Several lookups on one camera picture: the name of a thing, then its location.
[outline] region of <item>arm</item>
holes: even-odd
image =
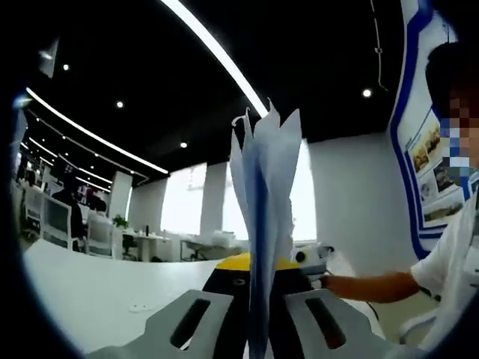
[[[327,275],[320,280],[322,288],[330,290],[338,297],[376,303],[400,301],[420,289],[410,271],[363,278]]]

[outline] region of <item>ceiling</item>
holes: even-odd
[[[283,118],[300,108],[303,137],[309,141],[383,132],[400,78],[400,1],[374,1],[374,12],[370,0],[349,1],[347,6],[330,2],[182,1],[219,41],[263,104],[269,97]],[[219,61],[160,0],[87,0],[68,6],[56,9],[63,15],[56,15],[62,21],[56,28],[53,77],[39,71],[29,87],[80,126],[175,171],[227,160],[231,120],[247,106],[259,118]],[[69,70],[63,70],[65,64]],[[361,95],[365,88],[373,91],[369,99]],[[116,107],[118,100],[123,108]],[[134,171],[135,184],[165,177],[85,135],[36,101],[26,115],[25,138],[45,139],[46,148],[68,152],[79,167],[93,165],[92,172],[101,177],[110,180],[117,170]],[[185,149],[180,147],[183,141]]]

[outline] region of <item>paper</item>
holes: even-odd
[[[280,116],[270,111],[258,121],[254,132],[248,112],[242,121],[242,150],[233,132],[231,176],[251,248],[251,283],[248,345],[251,359],[264,359],[268,348],[269,296],[278,259],[289,259],[293,218],[290,192],[301,144],[299,110],[280,127]],[[268,356],[272,357],[271,348]]]

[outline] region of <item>potted plant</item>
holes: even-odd
[[[128,228],[128,221],[120,215],[116,215],[115,218],[113,218],[113,224],[117,226],[117,228],[123,228],[124,230]]]

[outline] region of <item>recessed light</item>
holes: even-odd
[[[372,93],[372,91],[371,91],[369,88],[367,88],[367,89],[365,89],[365,90],[362,91],[362,96],[363,96],[363,97],[366,97],[366,98],[371,97],[372,94],[373,94],[373,93]]]

